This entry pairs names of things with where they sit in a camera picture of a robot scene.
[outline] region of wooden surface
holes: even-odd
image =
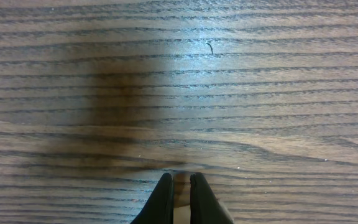
[[[0,223],[194,171],[236,223],[358,224],[358,1],[0,0]]]

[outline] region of black object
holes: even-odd
[[[232,224],[202,173],[190,177],[191,224]],[[173,223],[173,178],[164,174],[132,224]]]

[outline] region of wooden table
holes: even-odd
[[[0,223],[194,171],[236,223],[358,224],[358,0],[0,0]]]

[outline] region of brown wood surface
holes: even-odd
[[[0,0],[0,223],[194,171],[236,223],[358,224],[358,1]]]

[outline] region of wood grain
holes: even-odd
[[[0,0],[0,223],[196,171],[236,223],[358,223],[358,1]]]

